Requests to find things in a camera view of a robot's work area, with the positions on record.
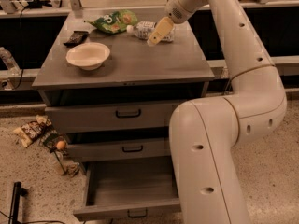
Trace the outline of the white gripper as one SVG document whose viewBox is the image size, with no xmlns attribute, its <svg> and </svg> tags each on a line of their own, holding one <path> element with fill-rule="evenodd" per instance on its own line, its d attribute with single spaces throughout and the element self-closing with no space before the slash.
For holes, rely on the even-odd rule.
<svg viewBox="0 0 299 224">
<path fill-rule="evenodd" d="M 160 43 L 174 28 L 174 24 L 187 21 L 200 7 L 207 4 L 207 0 L 168 0 L 163 17 L 156 24 L 149 35 L 147 44 L 153 47 Z"/>
</svg>

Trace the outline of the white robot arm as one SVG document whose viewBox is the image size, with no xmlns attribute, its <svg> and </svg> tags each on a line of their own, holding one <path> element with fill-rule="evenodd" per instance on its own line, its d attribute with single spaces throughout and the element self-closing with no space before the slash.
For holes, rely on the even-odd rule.
<svg viewBox="0 0 299 224">
<path fill-rule="evenodd" d="M 238 0 L 169 0 L 148 43 L 208 5 L 233 91 L 179 105 L 169 123 L 171 158 L 184 224 L 250 224 L 231 149 L 271 132 L 287 98 L 278 70 Z"/>
</svg>

